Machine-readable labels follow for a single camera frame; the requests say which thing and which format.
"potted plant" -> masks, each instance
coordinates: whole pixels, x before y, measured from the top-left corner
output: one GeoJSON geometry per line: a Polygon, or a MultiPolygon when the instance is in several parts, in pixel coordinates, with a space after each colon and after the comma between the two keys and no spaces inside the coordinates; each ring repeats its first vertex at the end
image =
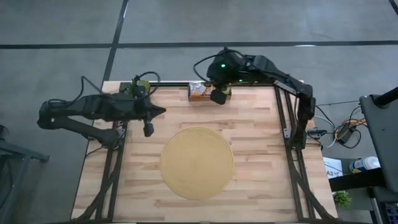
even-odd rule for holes
{"type": "Polygon", "coordinates": [[[349,196],[348,192],[344,190],[335,192],[333,198],[335,199],[335,203],[341,208],[346,208],[351,205],[351,197],[349,196]]]}

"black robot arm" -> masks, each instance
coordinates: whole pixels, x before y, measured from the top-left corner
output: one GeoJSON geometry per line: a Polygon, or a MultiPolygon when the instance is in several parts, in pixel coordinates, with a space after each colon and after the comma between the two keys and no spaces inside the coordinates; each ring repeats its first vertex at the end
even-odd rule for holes
{"type": "Polygon", "coordinates": [[[305,147],[305,128],[315,114],[315,98],[312,86],[280,71],[275,64],[263,55],[243,55],[238,51],[225,48],[214,55],[214,61],[207,70],[207,77],[215,90],[210,98],[224,104],[226,95],[223,90],[230,84],[263,83],[273,84],[298,98],[297,125],[292,130],[290,143],[293,149],[305,147]]]}
{"type": "Polygon", "coordinates": [[[150,121],[166,109],[153,105],[145,86],[137,85],[137,81],[138,79],[132,82],[129,91],[120,93],[88,95],[73,101],[46,101],[40,108],[37,124],[43,129],[63,128],[73,131],[86,138],[97,139],[104,147],[114,148],[118,146],[122,133],[116,129],[98,129],[70,119],[69,116],[103,119],[107,122],[143,120],[144,134],[149,137],[154,132],[150,121]]]}

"wooden table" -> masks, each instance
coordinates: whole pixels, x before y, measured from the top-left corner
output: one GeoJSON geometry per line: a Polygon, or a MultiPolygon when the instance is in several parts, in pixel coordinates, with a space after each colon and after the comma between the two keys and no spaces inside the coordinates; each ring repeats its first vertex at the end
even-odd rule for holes
{"type": "MultiPolygon", "coordinates": [[[[105,82],[103,91],[117,92],[119,84],[105,82]]],[[[159,87],[151,100],[167,112],[152,120],[155,132],[149,138],[144,137],[142,121],[128,125],[114,222],[297,221],[273,87],[234,87],[231,100],[223,106],[188,101],[185,87],[159,87]],[[159,170],[167,141],[192,126],[219,132],[230,143],[235,160],[233,179],[224,191],[204,201],[173,193],[159,170]]],[[[95,126],[110,128],[111,124],[95,121],[95,126]]],[[[99,146],[91,142],[88,152],[99,146]]],[[[82,214],[98,193],[105,157],[102,149],[86,159],[72,218],[82,214]]],[[[337,217],[320,147],[307,144],[303,157],[312,192],[337,217]]],[[[306,214],[303,193],[301,201],[306,214]]],[[[108,211],[105,204],[104,214],[108,211]]]]}

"concrete floor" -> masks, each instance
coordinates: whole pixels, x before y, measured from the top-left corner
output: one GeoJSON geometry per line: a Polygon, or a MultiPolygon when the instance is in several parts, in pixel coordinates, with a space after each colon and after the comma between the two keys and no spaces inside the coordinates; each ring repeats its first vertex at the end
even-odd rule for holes
{"type": "MultiPolygon", "coordinates": [[[[111,43],[121,5],[122,0],[0,0],[0,44],[111,43]]],[[[329,40],[398,40],[397,14],[388,0],[130,0],[120,37],[120,43],[329,40]]],[[[398,83],[396,45],[236,49],[263,54],[311,84],[318,104],[357,100],[398,83]]],[[[129,80],[147,70],[163,80],[197,80],[192,65],[219,50],[118,49],[110,80],[129,80]]],[[[14,223],[70,218],[87,141],[68,131],[39,129],[38,111],[50,98],[74,98],[80,75],[100,86],[108,55],[109,49],[0,50],[0,124],[10,129],[8,141],[51,154],[48,164],[32,163],[14,223]]],[[[199,68],[205,70],[206,63],[199,68]]],[[[355,106],[323,109],[339,123],[355,106]]],[[[358,158],[375,152],[364,129],[355,149],[335,144],[323,155],[358,158]]],[[[366,212],[340,210],[339,216],[370,222],[366,212]]]]}

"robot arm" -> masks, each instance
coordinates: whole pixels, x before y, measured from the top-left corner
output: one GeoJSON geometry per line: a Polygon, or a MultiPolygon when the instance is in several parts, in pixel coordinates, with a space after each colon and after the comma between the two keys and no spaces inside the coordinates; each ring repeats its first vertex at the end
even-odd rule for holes
{"type": "Polygon", "coordinates": [[[238,51],[225,48],[214,55],[214,58],[206,75],[209,82],[216,87],[210,95],[211,100],[216,103],[224,104],[226,95],[223,89],[239,82],[273,84],[298,98],[297,125],[290,143],[293,149],[303,149],[305,128],[308,120],[315,114],[312,86],[280,71],[272,61],[262,55],[242,55],[238,51]]]}
{"type": "Polygon", "coordinates": [[[164,113],[166,109],[153,105],[145,86],[137,83],[139,78],[130,84],[127,91],[114,94],[88,95],[73,101],[46,101],[39,110],[37,124],[43,129],[63,128],[86,138],[95,138],[104,147],[111,149],[117,147],[122,133],[116,129],[94,128],[70,119],[69,116],[83,116],[87,119],[104,121],[143,120],[144,134],[149,137],[154,132],[150,121],[164,113]]]}

